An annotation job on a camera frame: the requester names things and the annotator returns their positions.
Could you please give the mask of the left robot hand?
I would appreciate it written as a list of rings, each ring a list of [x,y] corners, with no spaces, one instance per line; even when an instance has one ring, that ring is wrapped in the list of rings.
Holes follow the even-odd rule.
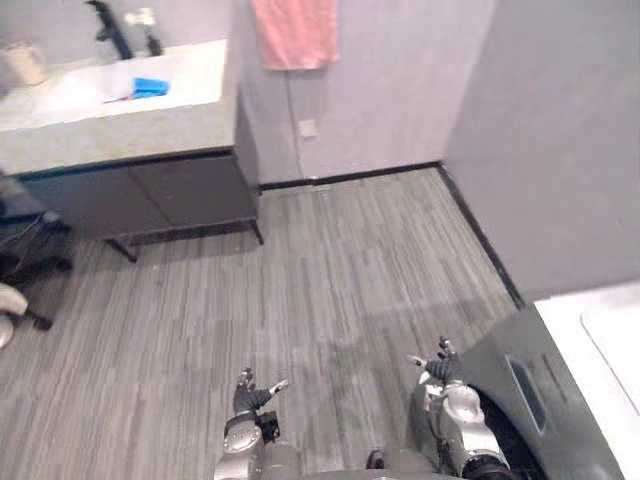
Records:
[[[234,414],[239,415],[249,411],[260,410],[276,394],[284,391],[289,386],[289,381],[283,379],[268,388],[258,388],[254,382],[254,377],[251,367],[246,367],[239,373],[232,399]]]

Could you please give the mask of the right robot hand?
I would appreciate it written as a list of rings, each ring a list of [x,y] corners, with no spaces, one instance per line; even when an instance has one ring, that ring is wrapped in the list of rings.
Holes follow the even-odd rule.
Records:
[[[439,337],[438,347],[439,351],[436,358],[426,359],[410,354],[407,354],[406,358],[413,365],[422,368],[444,385],[455,382],[462,383],[464,381],[464,370],[458,351],[446,336]]]

